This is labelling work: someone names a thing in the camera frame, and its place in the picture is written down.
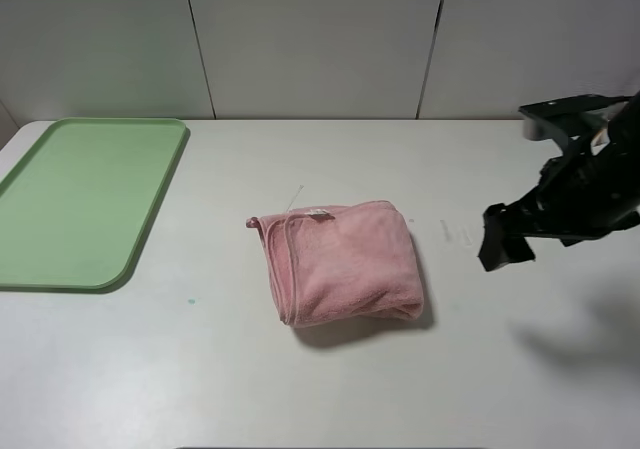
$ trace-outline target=table surface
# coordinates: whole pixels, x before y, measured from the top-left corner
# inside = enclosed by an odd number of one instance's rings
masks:
[[[48,125],[18,132],[0,176]],[[493,273],[477,259],[482,212],[537,182],[551,142],[517,121],[187,125],[124,287],[0,293],[3,447],[640,445],[640,230],[534,240],[535,263]],[[392,201],[433,321],[282,325],[244,223],[294,197]]]

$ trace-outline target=light green plastic tray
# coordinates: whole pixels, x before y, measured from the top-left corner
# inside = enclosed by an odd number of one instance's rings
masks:
[[[0,183],[0,291],[121,287],[189,135],[175,119],[63,119]]]

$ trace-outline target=tray rim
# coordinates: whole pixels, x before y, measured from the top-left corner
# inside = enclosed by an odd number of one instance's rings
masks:
[[[160,181],[158,191],[155,197],[151,201],[149,211],[144,218],[140,231],[136,236],[131,252],[127,257],[127,260],[122,270],[114,276],[112,279],[91,286],[86,285],[59,285],[59,284],[7,284],[0,282],[0,292],[44,292],[44,293],[59,293],[59,294],[108,294],[120,289],[128,281],[129,277],[133,275],[133,269],[137,265],[137,262],[142,253],[142,249],[146,243],[146,239],[151,232],[155,218],[160,210],[162,201],[169,189],[169,185],[178,167],[178,163],[182,158],[182,154],[187,145],[187,141],[191,136],[191,131],[187,127],[186,123],[176,118],[154,118],[154,117],[65,117],[57,121],[52,122],[49,127],[38,137],[36,141],[27,149],[27,151],[20,157],[20,159],[14,164],[14,166],[7,172],[7,174],[0,180],[0,197],[4,193],[5,186],[11,184],[11,182],[20,174],[22,169],[29,163],[29,161],[37,154],[42,146],[47,142],[51,135],[61,127],[68,123],[86,122],[86,123],[114,123],[121,122],[126,124],[149,124],[149,123],[170,123],[176,125],[177,128],[182,129],[182,135],[176,145],[176,149],[171,155],[167,169],[165,170],[162,179]]]

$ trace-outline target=towel tag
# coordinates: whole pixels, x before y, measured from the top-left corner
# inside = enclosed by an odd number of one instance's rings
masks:
[[[324,209],[311,209],[310,211],[305,212],[305,215],[311,217],[328,217],[331,215],[329,211],[325,211]]]

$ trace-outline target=white wall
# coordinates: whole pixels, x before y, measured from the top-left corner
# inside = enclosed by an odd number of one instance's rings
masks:
[[[0,0],[0,100],[18,124],[212,118],[212,102],[221,118],[416,116],[440,0],[190,1],[198,37],[189,0]],[[634,92],[637,13],[640,0],[445,0],[420,117]]]
[[[218,117],[415,117],[440,0],[191,1]]]
[[[640,0],[445,0],[422,118],[640,89]]]
[[[212,117],[187,0],[0,0],[0,100],[20,123]]]

